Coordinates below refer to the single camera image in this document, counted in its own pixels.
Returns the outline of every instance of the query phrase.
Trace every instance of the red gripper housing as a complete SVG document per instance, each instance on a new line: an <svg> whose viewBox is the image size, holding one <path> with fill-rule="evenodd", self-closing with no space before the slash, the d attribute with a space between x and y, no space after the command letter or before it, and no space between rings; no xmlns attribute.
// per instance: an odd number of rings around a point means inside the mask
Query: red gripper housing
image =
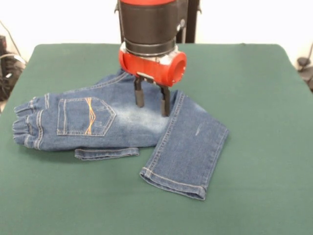
<svg viewBox="0 0 313 235"><path fill-rule="evenodd" d="M186 68L186 55L178 52L167 64L148 60L133 54L119 51L119 62L123 70L139 76L138 73L146 74L163 86L171 87L181 81Z"/></svg>

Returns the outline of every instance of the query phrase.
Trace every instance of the jeans hem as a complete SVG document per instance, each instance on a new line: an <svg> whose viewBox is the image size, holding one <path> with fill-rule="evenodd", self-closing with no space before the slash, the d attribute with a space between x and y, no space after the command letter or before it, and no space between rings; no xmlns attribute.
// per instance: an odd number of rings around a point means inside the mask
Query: jeans hem
<svg viewBox="0 0 313 235"><path fill-rule="evenodd" d="M31 136L31 126L29 124L29 116L18 118L12 125L13 140L17 144L25 145L27 148L31 148L28 144L28 139Z"/></svg>
<svg viewBox="0 0 313 235"><path fill-rule="evenodd" d="M157 175L153 171L145 167L142 168L139 175L147 183L157 188L163 189L165 191L181 194L189 198L198 199L202 201L205 200L206 190L204 186L180 183L180 182L168 179L166 177Z"/></svg>
<svg viewBox="0 0 313 235"><path fill-rule="evenodd" d="M41 145L41 142L42 142L43 137L44 137L44 129L43 129L43 124L42 124L42 114L43 114L43 110L40 110L37 113L37 119L36 119L36 124L37 124L39 133L38 133L38 138L35 140L34 148L37 150L40 150L40 145Z"/></svg>

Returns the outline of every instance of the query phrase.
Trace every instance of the faded denim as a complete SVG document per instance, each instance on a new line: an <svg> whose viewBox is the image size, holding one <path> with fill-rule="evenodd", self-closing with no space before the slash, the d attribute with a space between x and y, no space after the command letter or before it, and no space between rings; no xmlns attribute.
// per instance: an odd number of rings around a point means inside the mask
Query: faded denim
<svg viewBox="0 0 313 235"><path fill-rule="evenodd" d="M134 77L122 69L91 87L34 97L15 108L14 140L45 151L74 150L81 160L139 155L154 147L140 171L149 184L205 200L228 129L182 91L171 92L171 114L160 111L158 86L142 83L145 106L135 104Z"/></svg>

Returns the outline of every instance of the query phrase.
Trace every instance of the jeans leg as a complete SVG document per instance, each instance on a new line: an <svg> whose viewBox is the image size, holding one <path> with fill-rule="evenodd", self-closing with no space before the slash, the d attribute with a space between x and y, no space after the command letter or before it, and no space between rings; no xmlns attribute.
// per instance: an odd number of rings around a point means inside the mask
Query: jeans leg
<svg viewBox="0 0 313 235"><path fill-rule="evenodd" d="M142 168L149 184L205 200L229 130L182 92L178 92L166 131Z"/></svg>

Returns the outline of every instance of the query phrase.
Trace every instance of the orange stitching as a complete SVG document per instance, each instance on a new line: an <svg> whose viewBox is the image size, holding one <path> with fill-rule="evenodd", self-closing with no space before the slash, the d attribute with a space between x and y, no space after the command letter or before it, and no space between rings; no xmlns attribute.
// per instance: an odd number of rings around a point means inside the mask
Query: orange stitching
<svg viewBox="0 0 313 235"><path fill-rule="evenodd" d="M85 134L91 135L91 126L94 123L94 121L96 120L96 115L94 114L92 106L91 106L91 98L86 98L85 100L89 106L89 127L88 127L87 131L85 132Z"/></svg>

